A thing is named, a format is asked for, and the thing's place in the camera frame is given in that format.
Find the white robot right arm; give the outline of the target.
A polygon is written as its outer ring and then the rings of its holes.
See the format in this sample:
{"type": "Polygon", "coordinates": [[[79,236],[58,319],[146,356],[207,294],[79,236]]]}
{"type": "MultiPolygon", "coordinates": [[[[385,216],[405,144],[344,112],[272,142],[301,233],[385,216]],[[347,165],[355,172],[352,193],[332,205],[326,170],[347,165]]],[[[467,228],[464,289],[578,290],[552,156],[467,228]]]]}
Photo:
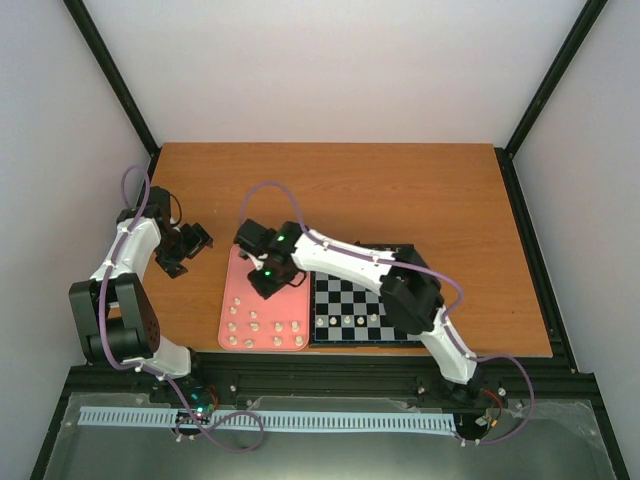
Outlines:
{"type": "Polygon", "coordinates": [[[455,281],[428,267],[411,246],[377,250],[338,241],[296,222],[275,230],[248,219],[233,244],[253,263],[248,280],[268,299],[302,273],[322,273],[359,285],[377,295],[398,330],[418,337],[436,362],[443,389],[469,404],[482,389],[477,355],[451,321],[464,299],[455,281]]]}

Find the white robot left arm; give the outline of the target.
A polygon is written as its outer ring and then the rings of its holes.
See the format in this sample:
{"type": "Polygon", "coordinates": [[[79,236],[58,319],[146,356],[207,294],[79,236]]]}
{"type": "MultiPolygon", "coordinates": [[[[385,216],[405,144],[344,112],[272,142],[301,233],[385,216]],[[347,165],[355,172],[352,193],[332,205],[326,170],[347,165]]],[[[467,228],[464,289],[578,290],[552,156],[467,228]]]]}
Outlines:
{"type": "Polygon", "coordinates": [[[144,209],[121,211],[116,237],[91,277],[69,289],[69,301],[80,345],[91,364],[117,369],[146,369],[173,378],[172,388],[186,402],[201,400],[208,378],[192,368],[193,352],[166,339],[143,288],[151,260],[169,278],[187,272],[183,265],[213,239],[198,223],[180,225],[171,215],[174,196],[152,187],[144,209]]]}

